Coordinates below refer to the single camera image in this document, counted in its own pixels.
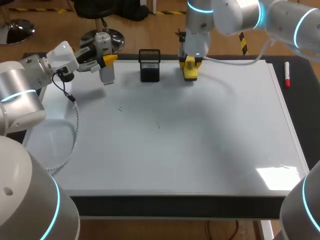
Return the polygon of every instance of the wooden floor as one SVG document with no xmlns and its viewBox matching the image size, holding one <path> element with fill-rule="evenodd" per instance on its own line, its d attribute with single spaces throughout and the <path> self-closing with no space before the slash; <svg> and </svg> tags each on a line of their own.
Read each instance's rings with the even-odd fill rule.
<svg viewBox="0 0 320 240">
<path fill-rule="evenodd" d="M 320 7 L 319 1 L 301 0 L 302 4 Z M 70 8 L 65 0 L 38 1 L 16 0 L 11 8 Z M 185 11 L 186 0 L 158 0 L 159 11 Z M 81 36 L 95 28 L 93 20 L 77 17 L 73 12 L 12 12 L 12 19 L 27 19 L 35 24 L 32 38 L 15 45 L 0 45 L 0 62 L 20 60 L 25 52 L 48 52 L 62 41 L 68 41 L 79 49 Z M 119 16 L 105 18 L 110 28 L 120 31 L 126 40 L 122 53 L 137 54 L 139 49 L 160 49 L 163 54 L 177 54 L 179 41 L 175 32 L 185 29 L 185 15 L 150 15 L 144 21 L 134 22 Z M 245 32 L 248 53 L 259 54 L 268 36 L 260 31 Z M 241 55 L 241 44 L 237 35 L 225 37 L 216 30 L 211 33 L 211 55 Z M 266 51 L 267 55 L 292 55 L 281 43 L 276 43 Z M 312 63 L 320 78 L 320 65 Z M 280 230 L 274 222 L 276 232 Z M 235 229 L 235 221 L 212 221 L 209 224 L 214 240 L 228 240 Z M 139 240 L 205 240 L 206 223 L 203 220 L 82 220 L 81 240 L 139 239 Z M 240 221 L 240 229 L 234 240 L 255 240 L 254 223 Z"/>
</svg>

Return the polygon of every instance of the black chair base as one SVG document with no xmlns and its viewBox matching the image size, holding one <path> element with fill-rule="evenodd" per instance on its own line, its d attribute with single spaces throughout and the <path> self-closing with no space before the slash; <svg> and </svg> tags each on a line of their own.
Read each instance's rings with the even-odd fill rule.
<svg viewBox="0 0 320 240">
<path fill-rule="evenodd" d="M 13 19 L 11 24 L 0 23 L 0 45 L 20 43 L 35 33 L 35 25 L 25 19 Z"/>
<path fill-rule="evenodd" d="M 111 28 L 104 28 L 103 32 L 108 33 L 111 37 L 112 43 L 112 51 L 114 54 L 119 52 L 125 46 L 125 37 L 122 35 L 121 32 L 111 29 Z M 91 30 L 83 35 L 80 39 L 80 48 L 88 47 L 89 45 L 94 44 L 95 36 L 97 34 L 97 30 Z"/>
</svg>

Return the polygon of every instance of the yellow black warning tape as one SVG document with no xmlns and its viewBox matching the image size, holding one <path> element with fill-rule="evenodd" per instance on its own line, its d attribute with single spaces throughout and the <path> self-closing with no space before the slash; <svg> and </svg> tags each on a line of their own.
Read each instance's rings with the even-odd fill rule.
<svg viewBox="0 0 320 240">
<path fill-rule="evenodd" d="M 58 12 L 58 14 L 73 12 L 72 9 L 64 8 L 8 8 L 8 10 L 11 12 Z"/>
<path fill-rule="evenodd" d="M 248 53 L 248 47 L 247 47 L 247 42 L 246 42 L 245 35 L 243 32 L 241 32 L 239 34 L 239 39 L 241 42 L 242 53 L 243 53 L 243 55 L 246 55 Z"/>
<path fill-rule="evenodd" d="M 157 15 L 186 15 L 186 11 L 156 11 Z"/>
</svg>

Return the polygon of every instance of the white marker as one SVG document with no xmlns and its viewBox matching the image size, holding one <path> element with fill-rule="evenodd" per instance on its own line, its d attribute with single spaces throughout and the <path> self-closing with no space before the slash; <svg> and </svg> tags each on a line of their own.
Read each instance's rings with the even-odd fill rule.
<svg viewBox="0 0 320 240">
<path fill-rule="evenodd" d="M 290 67 L 289 67 L 288 61 L 284 63 L 284 75 L 285 75 L 284 86 L 286 89 L 289 89 L 290 88 Z"/>
</svg>

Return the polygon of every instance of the black mesh pen holder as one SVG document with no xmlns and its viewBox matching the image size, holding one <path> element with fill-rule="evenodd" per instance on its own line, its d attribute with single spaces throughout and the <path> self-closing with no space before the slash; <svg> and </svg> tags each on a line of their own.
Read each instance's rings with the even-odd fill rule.
<svg viewBox="0 0 320 240">
<path fill-rule="evenodd" d="M 160 50 L 140 49 L 140 77 L 141 82 L 155 83 L 160 81 Z"/>
</svg>

